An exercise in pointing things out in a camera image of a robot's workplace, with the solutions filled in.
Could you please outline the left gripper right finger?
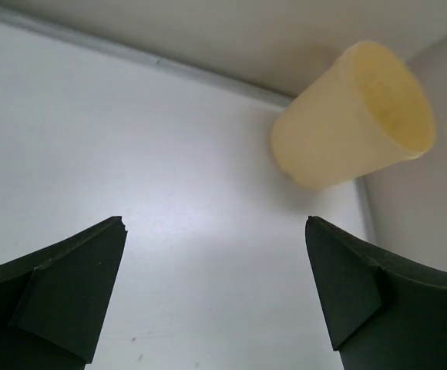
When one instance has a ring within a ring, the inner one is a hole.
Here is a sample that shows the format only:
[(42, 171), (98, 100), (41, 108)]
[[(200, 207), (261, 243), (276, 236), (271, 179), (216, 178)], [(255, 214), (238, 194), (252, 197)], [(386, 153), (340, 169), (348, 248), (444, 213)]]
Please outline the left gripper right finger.
[(309, 217), (305, 243), (345, 369), (447, 369), (447, 272)]

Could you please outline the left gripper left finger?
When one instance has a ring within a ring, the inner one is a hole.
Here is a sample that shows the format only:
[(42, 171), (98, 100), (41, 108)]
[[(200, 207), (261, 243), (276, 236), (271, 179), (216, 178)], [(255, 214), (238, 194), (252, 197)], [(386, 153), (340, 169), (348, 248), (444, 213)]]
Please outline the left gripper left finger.
[(0, 369), (93, 360), (126, 243), (120, 216), (0, 265)]

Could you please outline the yellow plastic bin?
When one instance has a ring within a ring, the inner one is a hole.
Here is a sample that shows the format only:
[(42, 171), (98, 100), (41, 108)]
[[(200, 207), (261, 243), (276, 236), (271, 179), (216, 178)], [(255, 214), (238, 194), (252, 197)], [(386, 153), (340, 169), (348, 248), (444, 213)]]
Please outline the yellow plastic bin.
[(435, 118), (423, 88), (386, 46), (348, 48), (271, 129), (276, 164), (320, 190), (427, 153)]

